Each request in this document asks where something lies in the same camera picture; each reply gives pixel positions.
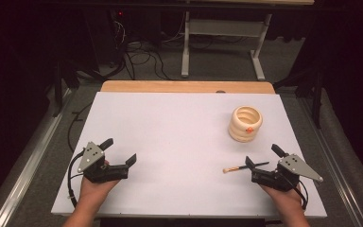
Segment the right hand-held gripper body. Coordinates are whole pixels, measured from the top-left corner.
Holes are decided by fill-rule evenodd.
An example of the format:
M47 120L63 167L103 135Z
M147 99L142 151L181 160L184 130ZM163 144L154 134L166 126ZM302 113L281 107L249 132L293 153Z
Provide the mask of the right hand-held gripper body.
M295 188L300 182L300 177L305 177L318 183L323 181L321 175L296 154L287 155L282 158L272 171L257 167L251 170L251 181L253 183L259 183L283 192Z

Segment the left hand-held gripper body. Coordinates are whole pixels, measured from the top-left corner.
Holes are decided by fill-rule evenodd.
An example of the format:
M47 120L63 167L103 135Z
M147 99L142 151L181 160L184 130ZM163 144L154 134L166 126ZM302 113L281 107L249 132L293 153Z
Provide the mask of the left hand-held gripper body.
M78 173L82 173L92 183L105 183L127 179L129 167L126 164L111 166L105 163L105 150L99 145L88 142L78 165Z

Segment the person's right hand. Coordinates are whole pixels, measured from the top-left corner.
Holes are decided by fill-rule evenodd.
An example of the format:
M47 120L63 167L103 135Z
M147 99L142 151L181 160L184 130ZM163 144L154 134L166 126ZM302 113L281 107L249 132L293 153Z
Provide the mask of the person's right hand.
M260 187L271 197L276 209L281 214L294 214L303 211L302 199L294 189L283 192L264 185L260 185Z

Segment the person's left hand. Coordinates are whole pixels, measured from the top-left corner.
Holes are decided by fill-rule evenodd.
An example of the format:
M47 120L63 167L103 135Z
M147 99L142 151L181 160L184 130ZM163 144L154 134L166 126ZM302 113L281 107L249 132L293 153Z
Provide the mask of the person's left hand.
M118 181L92 183L83 177L78 201L88 202L89 204L102 204L116 185L118 185Z

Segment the cream ribbed pen holder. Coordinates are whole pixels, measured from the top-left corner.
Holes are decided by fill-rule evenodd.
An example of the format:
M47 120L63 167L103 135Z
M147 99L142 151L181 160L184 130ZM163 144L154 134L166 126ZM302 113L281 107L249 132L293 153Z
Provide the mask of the cream ribbed pen holder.
M263 117L257 109L240 106L232 113L228 132L235 141L248 143L255 138L262 124Z

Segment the white table board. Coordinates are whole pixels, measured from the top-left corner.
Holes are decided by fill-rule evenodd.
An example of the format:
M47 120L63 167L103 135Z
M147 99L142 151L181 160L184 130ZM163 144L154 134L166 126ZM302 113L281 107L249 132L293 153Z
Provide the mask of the white table board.
M240 106L251 106L263 117L248 143L228 132ZM269 162L263 169L274 169L279 158L273 144L290 154L302 152L277 95L99 92L77 148L109 138L111 164L133 154L137 161L101 206L101 217L275 217L270 197L251 181L249 170L222 170L244 165L247 156Z

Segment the black stand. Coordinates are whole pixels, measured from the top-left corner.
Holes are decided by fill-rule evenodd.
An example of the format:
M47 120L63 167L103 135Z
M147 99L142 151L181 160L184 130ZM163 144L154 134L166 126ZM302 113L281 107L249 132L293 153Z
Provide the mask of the black stand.
M54 117L57 117L61 113L61 109L63 107L63 83L65 83L65 85L70 89L77 89L79 87L76 67L73 61L58 61L54 66Z
M322 91L323 73L316 67L309 67L300 72L290 74L287 78L281 79L272 84L273 89L277 90L284 86L297 85L295 90L296 97L312 97L311 116L315 126L320 128L320 107Z

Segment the wooden table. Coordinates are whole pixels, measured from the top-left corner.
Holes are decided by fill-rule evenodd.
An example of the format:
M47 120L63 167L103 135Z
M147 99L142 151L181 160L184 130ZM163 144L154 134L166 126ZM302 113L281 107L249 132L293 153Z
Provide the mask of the wooden table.
M101 92L275 94L265 81L110 80Z

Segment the black device with red light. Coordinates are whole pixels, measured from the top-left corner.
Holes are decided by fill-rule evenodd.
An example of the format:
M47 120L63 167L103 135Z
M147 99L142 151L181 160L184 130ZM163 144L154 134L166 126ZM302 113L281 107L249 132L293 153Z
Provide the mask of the black device with red light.
M127 46L124 12L115 9L84 11L86 24L99 65L114 67L121 62Z

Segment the metal floor rail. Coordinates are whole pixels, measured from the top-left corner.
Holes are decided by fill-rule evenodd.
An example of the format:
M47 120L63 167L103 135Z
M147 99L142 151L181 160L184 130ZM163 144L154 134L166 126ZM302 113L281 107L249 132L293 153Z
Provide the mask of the metal floor rail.
M0 227L6 227L11 218L14 216L20 203L22 202L26 191L28 190L38 167L45 155L47 147L61 122L63 117L62 110L68 105L74 96L74 90L66 89L62 97L62 107L58 113L52 113L45 120L45 126L37 136L36 144L34 145L27 162L22 168L15 184L9 192L5 202L0 209Z
M316 137L319 151L308 156L320 157L326 176L319 187L328 213L328 222L336 227L363 227L363 165L356 156L329 101L320 107L320 126L311 116L310 102L299 104Z

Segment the white metal desk frame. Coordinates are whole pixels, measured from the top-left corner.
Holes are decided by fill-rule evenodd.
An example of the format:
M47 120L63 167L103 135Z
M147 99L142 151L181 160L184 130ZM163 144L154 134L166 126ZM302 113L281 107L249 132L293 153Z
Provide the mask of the white metal desk frame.
M264 75L259 56L268 33L271 18L272 15L267 14L265 19L261 22L191 19L190 12L186 11L184 13L184 38L181 59L181 76L183 78L187 78L189 76L189 44L191 35L235 36L257 39L257 46L250 50L250 57L256 78L258 80L265 80L266 77Z

